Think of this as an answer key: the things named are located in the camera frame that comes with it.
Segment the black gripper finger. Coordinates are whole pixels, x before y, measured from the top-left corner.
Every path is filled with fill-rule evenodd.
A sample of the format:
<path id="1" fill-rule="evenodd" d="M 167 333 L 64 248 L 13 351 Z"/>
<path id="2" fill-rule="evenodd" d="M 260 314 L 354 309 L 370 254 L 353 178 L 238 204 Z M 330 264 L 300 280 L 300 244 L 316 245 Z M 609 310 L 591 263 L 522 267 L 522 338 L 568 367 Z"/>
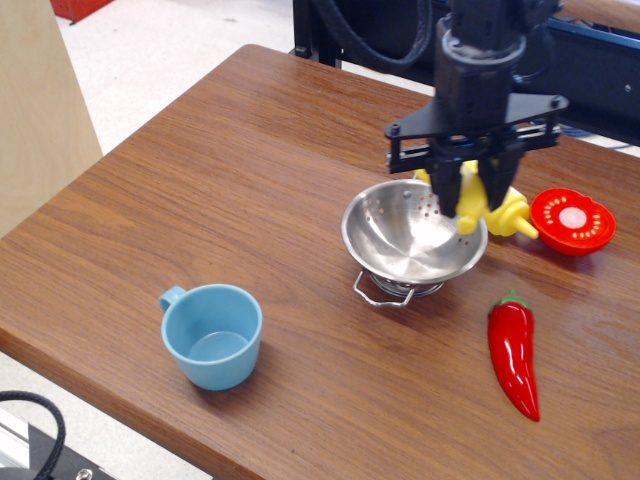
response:
<path id="1" fill-rule="evenodd" d="M 498 209 L 503 204 L 522 157 L 521 149 L 488 151 L 480 156 L 479 176 L 486 191 L 490 211 Z"/>
<path id="2" fill-rule="evenodd" d="M 461 190 L 460 164 L 455 161 L 435 163 L 429 170 L 433 192 L 439 198 L 443 215 L 454 218 Z"/>

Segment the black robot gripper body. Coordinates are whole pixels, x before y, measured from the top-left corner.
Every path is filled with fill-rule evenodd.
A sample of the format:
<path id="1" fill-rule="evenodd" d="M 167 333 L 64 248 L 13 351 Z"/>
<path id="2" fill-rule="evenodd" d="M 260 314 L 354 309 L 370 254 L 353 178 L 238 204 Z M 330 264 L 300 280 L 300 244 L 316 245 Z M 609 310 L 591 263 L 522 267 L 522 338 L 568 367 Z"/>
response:
<path id="1" fill-rule="evenodd" d="M 488 151 L 548 148 L 559 135 L 562 95 L 517 93 L 516 67 L 545 14 L 448 14 L 436 26 L 434 98 L 389 124 L 392 173 Z"/>

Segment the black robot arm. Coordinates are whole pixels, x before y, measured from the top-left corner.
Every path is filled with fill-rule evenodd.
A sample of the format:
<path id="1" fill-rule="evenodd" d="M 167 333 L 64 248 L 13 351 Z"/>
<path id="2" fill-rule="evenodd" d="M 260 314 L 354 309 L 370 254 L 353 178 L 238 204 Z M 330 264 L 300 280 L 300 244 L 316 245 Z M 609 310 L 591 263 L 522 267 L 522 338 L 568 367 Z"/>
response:
<path id="1" fill-rule="evenodd" d="M 423 169 L 440 211 L 456 215 L 461 166 L 475 160 L 488 206 L 503 202 L 524 155 L 553 147 L 562 95 L 513 90 L 529 33 L 559 8 L 556 1 L 453 1 L 439 20 L 435 95 L 422 109 L 389 124 L 390 173 Z"/>

